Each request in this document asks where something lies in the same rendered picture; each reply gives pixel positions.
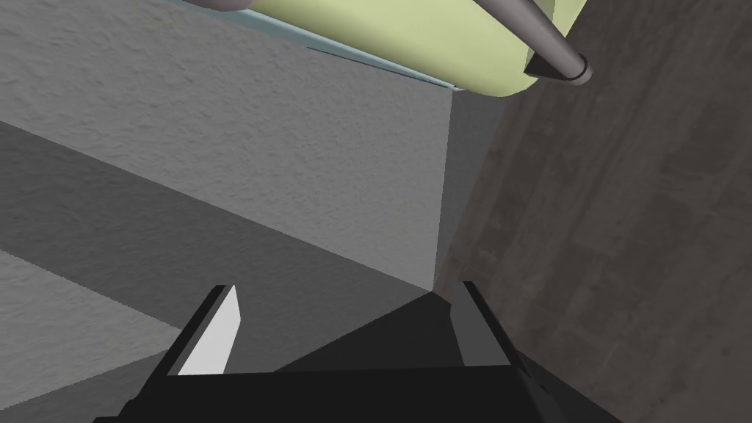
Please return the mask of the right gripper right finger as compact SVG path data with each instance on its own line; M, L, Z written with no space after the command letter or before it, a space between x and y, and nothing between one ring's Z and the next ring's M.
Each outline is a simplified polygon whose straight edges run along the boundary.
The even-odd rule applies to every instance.
M452 287L450 321L465 366L515 366L516 350L471 281Z

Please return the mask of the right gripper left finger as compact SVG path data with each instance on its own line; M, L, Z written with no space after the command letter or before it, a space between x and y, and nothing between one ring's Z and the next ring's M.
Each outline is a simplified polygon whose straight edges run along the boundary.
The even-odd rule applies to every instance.
M221 375L241 323L234 285L216 285L164 356L164 373Z

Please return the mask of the pale green appliance door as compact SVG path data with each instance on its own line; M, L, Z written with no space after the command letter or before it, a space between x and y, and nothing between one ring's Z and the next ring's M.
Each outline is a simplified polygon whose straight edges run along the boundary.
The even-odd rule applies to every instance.
M169 0L306 48L490 97L519 93L534 51L473 0ZM565 36L587 0L532 0Z

